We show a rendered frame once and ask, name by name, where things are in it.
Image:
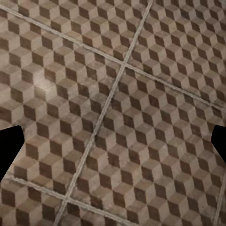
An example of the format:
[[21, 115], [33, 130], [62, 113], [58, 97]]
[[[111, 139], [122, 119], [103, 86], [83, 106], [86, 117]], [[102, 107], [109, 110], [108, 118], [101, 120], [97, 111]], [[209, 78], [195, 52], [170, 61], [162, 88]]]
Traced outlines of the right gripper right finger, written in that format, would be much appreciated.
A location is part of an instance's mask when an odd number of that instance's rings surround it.
[[226, 163], [226, 127], [216, 125], [212, 132], [211, 142]]

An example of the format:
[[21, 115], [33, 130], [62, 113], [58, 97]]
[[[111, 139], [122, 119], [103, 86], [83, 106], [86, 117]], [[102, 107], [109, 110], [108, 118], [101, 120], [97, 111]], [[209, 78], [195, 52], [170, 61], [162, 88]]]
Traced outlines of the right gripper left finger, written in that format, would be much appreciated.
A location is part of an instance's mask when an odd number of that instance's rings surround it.
[[0, 130], [0, 182], [24, 144], [20, 125]]

